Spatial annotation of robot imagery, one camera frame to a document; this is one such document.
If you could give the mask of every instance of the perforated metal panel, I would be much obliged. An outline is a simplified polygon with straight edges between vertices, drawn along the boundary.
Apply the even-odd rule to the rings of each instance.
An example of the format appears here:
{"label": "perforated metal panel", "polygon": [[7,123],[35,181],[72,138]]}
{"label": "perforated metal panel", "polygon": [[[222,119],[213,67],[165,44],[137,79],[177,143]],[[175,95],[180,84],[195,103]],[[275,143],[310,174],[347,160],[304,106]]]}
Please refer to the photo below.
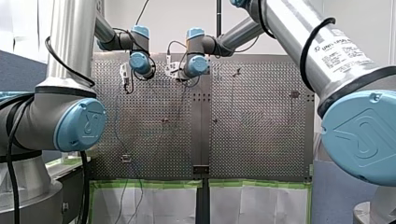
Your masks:
{"label": "perforated metal panel", "polygon": [[[186,89],[164,75],[159,54],[155,78],[134,80],[134,93],[125,95],[119,70],[128,58],[94,56],[108,114],[93,151],[94,178],[191,179],[194,164],[209,165],[211,178],[307,180],[314,98],[289,57],[213,60],[211,75]],[[123,155],[132,162],[121,162]]]}
{"label": "perforated metal panel", "polygon": [[313,97],[289,57],[233,56],[211,74],[210,176],[304,180]]}
{"label": "perforated metal panel", "polygon": [[[120,65],[127,53],[95,53],[92,76],[107,111],[106,129],[92,163],[92,175],[104,178],[191,179],[191,90],[164,75],[164,55],[153,57],[157,74],[134,79],[126,95]],[[121,162],[130,155],[131,162]]]}

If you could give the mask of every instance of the label sticker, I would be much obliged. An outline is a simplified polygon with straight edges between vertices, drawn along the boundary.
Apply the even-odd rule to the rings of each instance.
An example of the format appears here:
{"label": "label sticker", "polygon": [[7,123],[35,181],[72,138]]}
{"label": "label sticker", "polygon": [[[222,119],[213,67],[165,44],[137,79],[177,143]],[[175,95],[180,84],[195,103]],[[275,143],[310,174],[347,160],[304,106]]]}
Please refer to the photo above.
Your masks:
{"label": "label sticker", "polygon": [[343,77],[351,67],[373,62],[342,31],[332,31],[336,34],[334,39],[312,46],[314,57],[321,59],[323,67],[334,75]]}

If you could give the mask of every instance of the green tape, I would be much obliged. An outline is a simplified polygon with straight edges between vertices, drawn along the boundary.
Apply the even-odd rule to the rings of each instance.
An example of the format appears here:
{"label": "green tape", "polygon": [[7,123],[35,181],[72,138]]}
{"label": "green tape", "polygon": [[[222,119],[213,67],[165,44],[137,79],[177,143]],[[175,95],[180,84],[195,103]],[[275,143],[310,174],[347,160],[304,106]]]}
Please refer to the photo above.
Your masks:
{"label": "green tape", "polygon": [[140,188],[143,189],[198,189],[202,187],[200,180],[182,181],[156,181],[156,180],[96,180],[91,181],[91,185],[96,189],[119,189],[119,188]]}
{"label": "green tape", "polygon": [[62,162],[61,159],[55,160],[55,161],[50,161],[47,162],[47,166],[55,165],[55,164],[62,164],[62,165],[76,165],[81,162],[81,158],[73,158],[73,159],[65,159],[64,162]]}
{"label": "green tape", "polygon": [[311,210],[312,210],[312,184],[308,188],[308,197],[306,199],[306,224],[312,223]]}
{"label": "green tape", "polygon": [[310,185],[298,182],[279,182],[250,179],[209,179],[211,188],[232,188],[232,187],[267,187],[275,189],[309,189]]}
{"label": "green tape", "polygon": [[62,162],[62,164],[63,165],[76,165],[80,162],[82,162],[81,158],[73,158],[73,159],[65,159],[64,162]]}
{"label": "green tape", "polygon": [[89,213],[89,223],[92,224],[92,217],[93,217],[93,196],[95,193],[94,185],[90,185],[90,213]]}
{"label": "green tape", "polygon": [[210,187],[218,188],[231,188],[231,187],[242,187],[243,180],[239,179],[209,179]]}
{"label": "green tape", "polygon": [[49,161],[46,163],[47,166],[51,166],[54,164],[61,164],[61,159],[55,160],[55,161]]}

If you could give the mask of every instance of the light blue joint cap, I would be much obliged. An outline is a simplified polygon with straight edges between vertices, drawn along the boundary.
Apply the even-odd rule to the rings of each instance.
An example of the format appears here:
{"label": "light blue joint cap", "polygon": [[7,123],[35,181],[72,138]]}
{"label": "light blue joint cap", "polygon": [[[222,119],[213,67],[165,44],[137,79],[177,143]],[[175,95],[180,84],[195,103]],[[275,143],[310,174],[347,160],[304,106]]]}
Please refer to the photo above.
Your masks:
{"label": "light blue joint cap", "polygon": [[189,61],[189,77],[198,77],[203,75],[208,67],[207,59],[204,56],[196,55]]}
{"label": "light blue joint cap", "polygon": [[138,33],[142,36],[145,36],[147,39],[149,39],[149,28],[143,25],[135,25],[132,28],[132,32]]}
{"label": "light blue joint cap", "polygon": [[84,151],[100,139],[106,123],[105,107],[93,98],[82,99],[59,120],[54,145],[62,152]]}
{"label": "light blue joint cap", "polygon": [[363,181],[396,187],[396,91],[358,91],[336,101],[322,122],[332,160]]}
{"label": "light blue joint cap", "polygon": [[199,35],[205,35],[205,31],[199,27],[193,27],[189,31],[187,31],[187,39],[195,38]]}
{"label": "light blue joint cap", "polygon": [[147,74],[151,69],[149,58],[142,52],[134,52],[129,59],[129,65],[141,75]]}
{"label": "light blue joint cap", "polygon": [[231,4],[235,7],[241,7],[246,3],[247,0],[230,0]]}

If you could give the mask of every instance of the white paper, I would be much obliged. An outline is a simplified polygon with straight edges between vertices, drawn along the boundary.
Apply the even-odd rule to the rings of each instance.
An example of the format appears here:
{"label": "white paper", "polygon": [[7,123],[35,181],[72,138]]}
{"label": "white paper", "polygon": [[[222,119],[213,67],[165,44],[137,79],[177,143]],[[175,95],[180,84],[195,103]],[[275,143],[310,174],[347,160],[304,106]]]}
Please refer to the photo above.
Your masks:
{"label": "white paper", "polygon": [[210,223],[238,224],[242,187],[210,188]]}
{"label": "white paper", "polygon": [[210,219],[217,224],[305,224],[307,189],[210,188]]}
{"label": "white paper", "polygon": [[[115,223],[120,213],[123,188],[96,189],[93,194],[92,223]],[[195,224],[197,189],[127,188],[122,200],[118,224]]]}
{"label": "white paper", "polygon": [[0,0],[0,50],[10,53],[14,51],[10,0]]}
{"label": "white paper", "polygon": [[244,186],[239,223],[275,223],[277,189]]}
{"label": "white paper", "polygon": [[53,0],[38,0],[38,60],[47,63],[49,52],[45,45],[45,40],[50,36],[52,25]]}
{"label": "white paper", "polygon": [[275,224],[306,223],[306,189],[279,189]]}
{"label": "white paper", "polygon": [[37,0],[12,0],[10,3],[15,38],[14,53],[38,60]]}

